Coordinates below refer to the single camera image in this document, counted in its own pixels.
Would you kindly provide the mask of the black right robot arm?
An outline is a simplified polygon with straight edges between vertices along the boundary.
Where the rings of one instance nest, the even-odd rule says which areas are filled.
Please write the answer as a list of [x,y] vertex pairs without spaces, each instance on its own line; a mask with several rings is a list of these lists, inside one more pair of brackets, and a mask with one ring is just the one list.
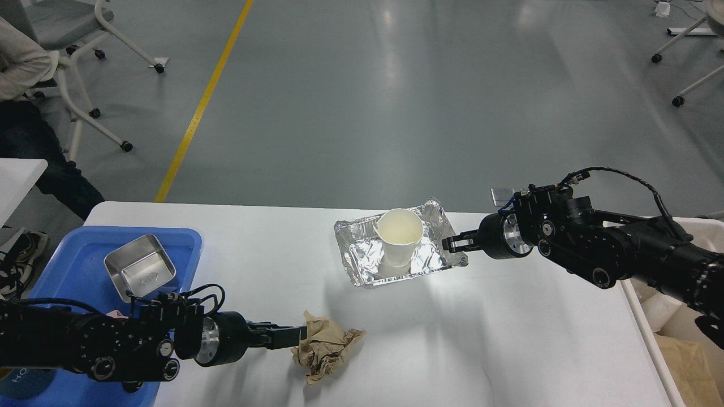
[[574,197],[572,187],[593,171],[588,167],[558,183],[532,184],[511,193],[477,229],[442,240],[443,249],[482,250],[490,258],[506,259],[526,257],[537,248],[543,257],[597,288],[639,280],[697,311],[696,327],[722,347],[722,253],[695,245],[656,189],[628,172],[615,170],[652,193],[659,216],[597,210],[589,197]]

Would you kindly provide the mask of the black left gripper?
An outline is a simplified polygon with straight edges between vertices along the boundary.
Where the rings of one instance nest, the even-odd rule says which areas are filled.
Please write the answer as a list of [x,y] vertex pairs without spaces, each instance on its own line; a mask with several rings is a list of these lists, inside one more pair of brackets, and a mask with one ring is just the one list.
[[248,348],[293,348],[305,340],[308,327],[279,326],[271,322],[247,323],[237,311],[224,311],[202,320],[201,348],[196,363],[202,367],[233,363]]

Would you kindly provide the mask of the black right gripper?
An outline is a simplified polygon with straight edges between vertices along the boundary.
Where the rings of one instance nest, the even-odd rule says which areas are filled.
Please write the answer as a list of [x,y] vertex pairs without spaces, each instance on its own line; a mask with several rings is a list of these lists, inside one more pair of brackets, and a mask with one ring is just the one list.
[[515,214],[491,214],[476,230],[468,230],[443,238],[442,249],[449,253],[478,252],[483,250],[491,258],[523,258],[530,255],[533,246],[525,242]]

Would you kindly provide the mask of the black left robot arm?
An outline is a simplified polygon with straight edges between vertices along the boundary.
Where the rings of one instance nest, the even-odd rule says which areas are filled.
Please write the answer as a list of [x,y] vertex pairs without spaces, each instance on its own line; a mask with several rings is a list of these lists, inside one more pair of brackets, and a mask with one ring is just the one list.
[[251,322],[237,311],[221,311],[224,289],[197,296],[209,288],[152,300],[130,295],[139,313],[127,318],[67,298],[3,300],[2,368],[64,369],[135,392],[147,382],[173,381],[181,360],[219,366],[250,348],[292,348],[306,338],[306,326]]

